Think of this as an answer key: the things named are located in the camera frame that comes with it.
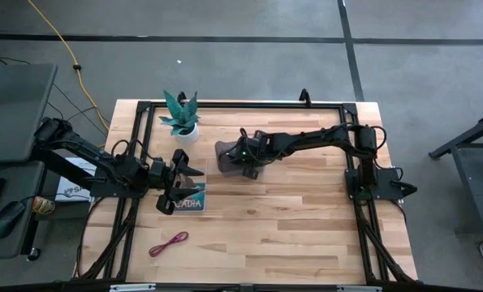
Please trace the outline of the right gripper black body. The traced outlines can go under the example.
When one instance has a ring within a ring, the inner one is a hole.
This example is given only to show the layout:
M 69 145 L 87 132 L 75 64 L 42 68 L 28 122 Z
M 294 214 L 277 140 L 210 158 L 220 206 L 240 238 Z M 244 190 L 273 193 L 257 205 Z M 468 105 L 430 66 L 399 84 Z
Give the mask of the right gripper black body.
M 246 178 L 256 180 L 260 168 L 274 161 L 274 135 L 256 131 L 249 137 L 245 130 L 235 145 L 226 151 L 226 161 L 242 170 Z

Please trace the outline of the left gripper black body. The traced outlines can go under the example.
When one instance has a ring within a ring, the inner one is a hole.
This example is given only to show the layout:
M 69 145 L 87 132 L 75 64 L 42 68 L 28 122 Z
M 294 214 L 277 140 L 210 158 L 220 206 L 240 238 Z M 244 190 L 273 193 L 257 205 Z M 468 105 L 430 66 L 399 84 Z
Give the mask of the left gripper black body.
M 156 158 L 149 171 L 149 188 L 163 191 L 158 197 L 156 208 L 165 215 L 172 215 L 179 202 L 175 201 L 175 188 L 186 188 L 186 175 L 179 172 L 179 163 L 182 161 L 188 163 L 189 157 L 179 148 L 175 150 L 170 166 L 161 158 Z

